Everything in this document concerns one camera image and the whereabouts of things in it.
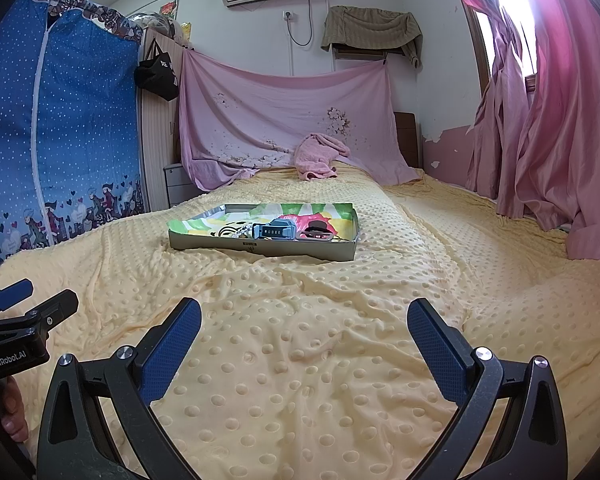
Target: screw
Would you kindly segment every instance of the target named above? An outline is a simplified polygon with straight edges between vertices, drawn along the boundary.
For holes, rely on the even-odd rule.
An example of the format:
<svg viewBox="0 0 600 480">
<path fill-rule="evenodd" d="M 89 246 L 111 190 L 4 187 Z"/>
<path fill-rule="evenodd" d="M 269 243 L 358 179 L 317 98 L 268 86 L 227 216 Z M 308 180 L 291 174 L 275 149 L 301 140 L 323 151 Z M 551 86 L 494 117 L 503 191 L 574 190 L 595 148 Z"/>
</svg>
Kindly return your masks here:
<svg viewBox="0 0 600 480">
<path fill-rule="evenodd" d="M 58 359 L 58 364 L 60 366 L 67 366 L 73 360 L 74 356 L 72 356 L 71 354 L 62 354 Z"/>
<path fill-rule="evenodd" d="M 134 349 L 131 346 L 121 346 L 116 350 L 116 357 L 118 359 L 129 359 L 134 353 Z"/>
<path fill-rule="evenodd" d="M 538 356 L 534 357 L 534 364 L 541 368 L 547 368 L 549 365 L 549 361 L 547 361 L 544 357 Z"/>
<path fill-rule="evenodd" d="M 475 354 L 478 356 L 478 359 L 480 359 L 480 361 L 489 361 L 493 357 L 491 350 L 485 348 L 484 346 L 476 348 Z"/>
</svg>

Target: wooden headboard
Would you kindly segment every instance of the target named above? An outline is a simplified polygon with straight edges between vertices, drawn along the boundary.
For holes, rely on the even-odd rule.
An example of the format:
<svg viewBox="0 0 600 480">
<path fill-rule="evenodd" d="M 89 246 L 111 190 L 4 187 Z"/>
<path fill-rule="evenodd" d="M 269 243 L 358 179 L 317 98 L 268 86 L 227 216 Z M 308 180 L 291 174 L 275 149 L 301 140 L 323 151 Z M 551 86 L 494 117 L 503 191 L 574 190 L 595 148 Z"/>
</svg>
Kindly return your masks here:
<svg viewBox="0 0 600 480">
<path fill-rule="evenodd" d="M 418 131 L 416 128 L 416 116 L 402 112 L 395 113 L 395 126 L 398 129 L 398 145 L 400 152 L 412 168 L 420 167 L 418 156 Z"/>
</svg>

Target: poster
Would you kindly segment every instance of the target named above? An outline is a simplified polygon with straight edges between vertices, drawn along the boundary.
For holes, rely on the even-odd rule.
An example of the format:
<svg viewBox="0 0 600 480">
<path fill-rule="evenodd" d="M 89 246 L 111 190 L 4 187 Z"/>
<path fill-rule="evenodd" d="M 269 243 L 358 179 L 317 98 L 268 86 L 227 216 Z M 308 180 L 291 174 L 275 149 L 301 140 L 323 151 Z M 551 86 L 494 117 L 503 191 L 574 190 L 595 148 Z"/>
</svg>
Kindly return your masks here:
<svg viewBox="0 0 600 480">
<path fill-rule="evenodd" d="M 160 14 L 166 16 L 167 18 L 171 18 L 173 21 L 176 20 L 176 14 L 178 13 L 178 1 L 173 0 L 168 4 L 164 4 L 160 7 Z"/>
<path fill-rule="evenodd" d="M 182 24 L 182 32 L 184 34 L 184 39 L 187 41 L 191 41 L 191 24 L 190 23 Z"/>
</svg>

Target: pink towel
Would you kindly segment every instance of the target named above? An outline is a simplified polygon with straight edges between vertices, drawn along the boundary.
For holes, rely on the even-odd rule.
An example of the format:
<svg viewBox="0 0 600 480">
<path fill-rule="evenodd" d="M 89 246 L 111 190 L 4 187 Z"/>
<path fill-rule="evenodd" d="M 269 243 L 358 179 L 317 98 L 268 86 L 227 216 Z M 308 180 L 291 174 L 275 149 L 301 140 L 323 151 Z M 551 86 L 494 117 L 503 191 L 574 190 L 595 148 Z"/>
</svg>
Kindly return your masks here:
<svg viewBox="0 0 600 480">
<path fill-rule="evenodd" d="M 338 139 L 322 134 L 310 134 L 296 148 L 294 164 L 303 180 L 338 176 L 331 161 L 337 156 L 349 156 L 351 150 Z"/>
</svg>

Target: human hand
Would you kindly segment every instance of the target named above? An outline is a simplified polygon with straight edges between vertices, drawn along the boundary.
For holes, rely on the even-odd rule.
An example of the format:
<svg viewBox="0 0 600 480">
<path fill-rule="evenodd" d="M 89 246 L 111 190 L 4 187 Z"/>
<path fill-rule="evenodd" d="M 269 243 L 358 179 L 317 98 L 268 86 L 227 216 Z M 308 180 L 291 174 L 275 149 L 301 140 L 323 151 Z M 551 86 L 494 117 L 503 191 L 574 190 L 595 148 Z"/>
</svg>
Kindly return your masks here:
<svg viewBox="0 0 600 480">
<path fill-rule="evenodd" d="M 14 442 L 24 442 L 29 438 L 29 427 L 24 418 L 24 403 L 16 379 L 7 378 L 7 385 L 2 394 L 2 404 L 6 414 L 2 418 L 2 427 L 9 433 Z"/>
</svg>

